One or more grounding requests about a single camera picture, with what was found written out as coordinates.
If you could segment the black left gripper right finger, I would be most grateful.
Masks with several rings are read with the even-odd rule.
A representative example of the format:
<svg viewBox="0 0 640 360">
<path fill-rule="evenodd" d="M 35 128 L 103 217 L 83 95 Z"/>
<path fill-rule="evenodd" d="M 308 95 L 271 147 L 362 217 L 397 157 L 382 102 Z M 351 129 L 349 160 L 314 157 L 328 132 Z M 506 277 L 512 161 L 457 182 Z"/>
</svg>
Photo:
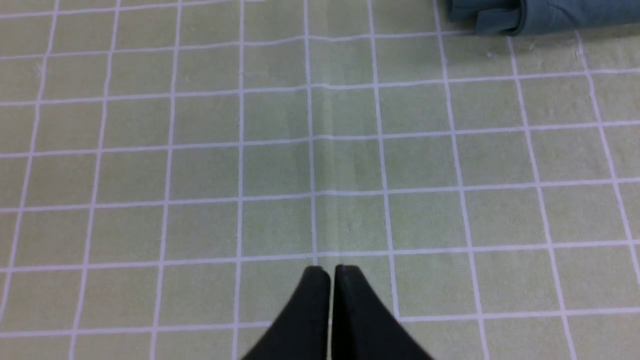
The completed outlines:
<svg viewBox="0 0 640 360">
<path fill-rule="evenodd" d="M 432 360 L 375 294 L 358 266 L 334 269 L 334 360 Z"/>
</svg>

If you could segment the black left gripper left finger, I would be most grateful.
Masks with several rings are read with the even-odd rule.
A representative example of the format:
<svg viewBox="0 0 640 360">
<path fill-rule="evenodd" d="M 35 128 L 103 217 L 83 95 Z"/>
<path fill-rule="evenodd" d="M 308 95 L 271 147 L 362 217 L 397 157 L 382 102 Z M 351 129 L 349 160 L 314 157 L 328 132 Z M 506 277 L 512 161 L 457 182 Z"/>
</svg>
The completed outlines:
<svg viewBox="0 0 640 360">
<path fill-rule="evenodd" d="M 307 266 L 275 321 L 245 360 L 325 360 L 331 282 L 320 266 Z"/>
</svg>

